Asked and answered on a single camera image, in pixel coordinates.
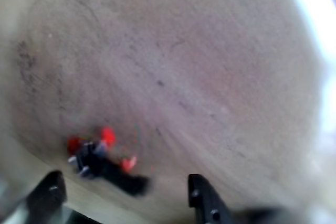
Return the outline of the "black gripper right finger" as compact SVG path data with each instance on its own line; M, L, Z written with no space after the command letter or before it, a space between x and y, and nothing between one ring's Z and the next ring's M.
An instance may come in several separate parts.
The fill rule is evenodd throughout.
M212 184L201 174L188 176L188 205L195 210L196 223L283 223L279 207L257 207L231 211Z

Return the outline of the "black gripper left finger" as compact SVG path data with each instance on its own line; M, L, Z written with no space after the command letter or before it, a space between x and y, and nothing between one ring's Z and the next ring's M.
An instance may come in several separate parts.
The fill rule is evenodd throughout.
M19 203L10 223L65 223L66 185L59 170L49 172Z

